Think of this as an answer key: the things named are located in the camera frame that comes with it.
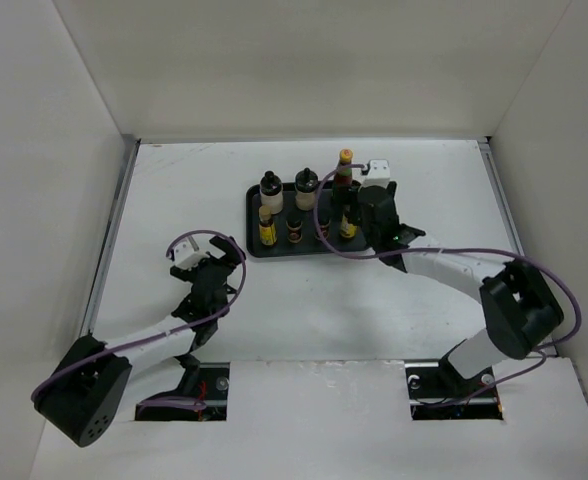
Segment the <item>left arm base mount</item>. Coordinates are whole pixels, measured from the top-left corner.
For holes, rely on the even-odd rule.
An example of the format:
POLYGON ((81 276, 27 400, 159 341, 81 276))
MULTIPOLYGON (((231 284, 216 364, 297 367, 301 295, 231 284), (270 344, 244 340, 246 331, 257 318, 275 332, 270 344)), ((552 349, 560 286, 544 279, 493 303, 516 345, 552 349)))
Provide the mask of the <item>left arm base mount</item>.
POLYGON ((138 422, 221 422, 227 419, 229 363, 202 363, 192 355, 178 357, 183 369, 177 385, 135 406, 138 422))

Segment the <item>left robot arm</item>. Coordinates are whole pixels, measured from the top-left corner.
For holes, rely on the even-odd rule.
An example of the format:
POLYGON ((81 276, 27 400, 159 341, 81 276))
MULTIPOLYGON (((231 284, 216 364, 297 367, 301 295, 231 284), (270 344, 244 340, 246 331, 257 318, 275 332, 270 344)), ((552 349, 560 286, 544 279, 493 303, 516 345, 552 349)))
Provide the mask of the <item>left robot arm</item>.
POLYGON ((158 323, 115 340, 78 338, 32 392, 34 409, 75 445, 96 442, 117 416, 130 381, 166 360, 191 356, 238 300, 242 288, 228 279, 247 271, 246 255, 233 237, 205 234, 219 256, 200 248, 194 232, 179 236, 166 251, 171 276, 190 287, 178 307, 158 323))

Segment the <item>small spice jar black lid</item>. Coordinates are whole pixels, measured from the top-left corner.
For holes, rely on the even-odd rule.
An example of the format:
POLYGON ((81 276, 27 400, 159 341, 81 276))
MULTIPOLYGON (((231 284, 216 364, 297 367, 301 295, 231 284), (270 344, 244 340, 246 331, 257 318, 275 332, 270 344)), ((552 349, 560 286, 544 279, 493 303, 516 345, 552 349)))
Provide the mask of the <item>small spice jar black lid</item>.
POLYGON ((286 217, 287 239, 291 244, 297 244, 302 239, 302 214, 291 211, 286 217))

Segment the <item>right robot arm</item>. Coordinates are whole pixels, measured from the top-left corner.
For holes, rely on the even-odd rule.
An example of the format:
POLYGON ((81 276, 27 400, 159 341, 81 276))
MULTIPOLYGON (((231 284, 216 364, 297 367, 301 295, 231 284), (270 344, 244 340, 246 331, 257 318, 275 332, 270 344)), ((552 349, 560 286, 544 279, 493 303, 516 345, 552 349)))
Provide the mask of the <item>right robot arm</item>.
POLYGON ((474 377, 506 360, 526 358, 564 320, 563 311, 540 270, 525 258, 501 251, 508 262, 492 261, 487 249, 442 249, 425 231, 399 220, 394 187, 336 189, 347 218, 385 265, 435 280, 477 301, 485 327, 439 360, 438 384, 463 394, 474 377))

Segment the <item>clear shaker bottle black cap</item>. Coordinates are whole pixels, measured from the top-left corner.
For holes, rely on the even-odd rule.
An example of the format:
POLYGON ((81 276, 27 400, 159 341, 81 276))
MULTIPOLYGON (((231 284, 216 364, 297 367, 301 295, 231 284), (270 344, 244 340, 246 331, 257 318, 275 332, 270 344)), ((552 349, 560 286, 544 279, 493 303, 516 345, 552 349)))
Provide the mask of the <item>clear shaker bottle black cap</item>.
POLYGON ((267 206, 273 215, 283 210, 283 183, 279 176, 268 170, 259 182, 259 194, 262 206, 267 206))

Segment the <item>green label chili sauce bottle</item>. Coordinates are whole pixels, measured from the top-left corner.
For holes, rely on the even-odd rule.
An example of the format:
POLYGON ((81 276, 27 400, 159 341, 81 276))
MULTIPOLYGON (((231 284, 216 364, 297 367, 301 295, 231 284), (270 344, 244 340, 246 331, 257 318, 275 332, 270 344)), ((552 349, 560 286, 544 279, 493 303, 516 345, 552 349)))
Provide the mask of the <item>green label chili sauce bottle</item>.
POLYGON ((331 200, 334 205, 342 205, 346 202, 345 198, 348 196, 348 190, 352 184, 352 169, 350 167, 352 160, 351 149, 342 149, 339 152, 338 170, 332 181, 331 200))

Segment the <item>tall yellow label sauce bottle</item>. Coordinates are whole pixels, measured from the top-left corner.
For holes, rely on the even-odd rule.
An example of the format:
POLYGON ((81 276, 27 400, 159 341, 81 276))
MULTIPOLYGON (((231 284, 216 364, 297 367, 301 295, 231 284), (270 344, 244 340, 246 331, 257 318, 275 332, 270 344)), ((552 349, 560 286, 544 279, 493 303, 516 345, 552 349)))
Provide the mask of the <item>tall yellow label sauce bottle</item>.
POLYGON ((358 226, 350 220, 350 207, 344 206, 339 227, 339 235, 344 240, 353 239, 358 232, 358 226))

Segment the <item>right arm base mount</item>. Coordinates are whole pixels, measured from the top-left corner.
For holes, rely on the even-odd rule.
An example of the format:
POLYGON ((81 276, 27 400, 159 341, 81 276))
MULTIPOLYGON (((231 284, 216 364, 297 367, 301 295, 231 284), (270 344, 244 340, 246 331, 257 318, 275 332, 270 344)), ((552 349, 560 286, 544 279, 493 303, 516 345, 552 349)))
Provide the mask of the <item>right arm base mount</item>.
POLYGON ((502 420, 492 367, 464 379, 443 359, 404 365, 409 410, 414 421, 502 420))

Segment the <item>short yellow label sauce bottle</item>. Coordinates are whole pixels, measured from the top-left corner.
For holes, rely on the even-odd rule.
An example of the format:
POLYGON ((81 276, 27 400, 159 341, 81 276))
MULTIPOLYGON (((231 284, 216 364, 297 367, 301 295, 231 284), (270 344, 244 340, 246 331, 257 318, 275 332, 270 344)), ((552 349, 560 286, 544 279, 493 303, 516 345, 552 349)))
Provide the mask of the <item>short yellow label sauce bottle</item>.
POLYGON ((260 206, 258 219, 261 244, 266 247, 274 246, 277 243, 277 235, 271 208, 267 205, 260 206))

